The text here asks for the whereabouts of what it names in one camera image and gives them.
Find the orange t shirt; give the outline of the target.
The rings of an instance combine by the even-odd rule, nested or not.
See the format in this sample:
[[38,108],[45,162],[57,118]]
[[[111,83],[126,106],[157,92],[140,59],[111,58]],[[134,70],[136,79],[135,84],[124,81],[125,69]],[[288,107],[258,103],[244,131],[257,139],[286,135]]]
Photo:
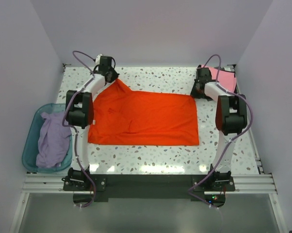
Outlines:
[[195,100],[188,95],[133,91],[121,80],[97,95],[88,143],[198,146]]

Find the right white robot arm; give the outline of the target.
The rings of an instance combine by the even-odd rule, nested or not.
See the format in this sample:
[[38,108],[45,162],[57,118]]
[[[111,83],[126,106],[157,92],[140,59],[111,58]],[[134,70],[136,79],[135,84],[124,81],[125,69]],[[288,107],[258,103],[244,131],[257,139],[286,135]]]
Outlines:
[[195,99],[208,99],[217,103],[215,126],[219,131],[216,156],[207,175],[207,186],[219,190],[231,176],[231,160],[237,137],[247,126],[247,108],[243,96],[238,96],[212,78],[208,67],[198,66],[191,90]]

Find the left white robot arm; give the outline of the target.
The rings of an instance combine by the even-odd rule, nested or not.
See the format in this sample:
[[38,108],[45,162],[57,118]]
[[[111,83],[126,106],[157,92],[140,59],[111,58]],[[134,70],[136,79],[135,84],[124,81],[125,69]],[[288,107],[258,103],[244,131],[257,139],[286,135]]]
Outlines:
[[99,54],[94,62],[95,67],[89,68],[90,79],[77,90],[69,90],[66,93],[63,125],[70,127],[72,133],[71,168],[81,172],[89,168],[87,144],[90,125],[95,122],[94,98],[108,83],[119,77],[113,57]]

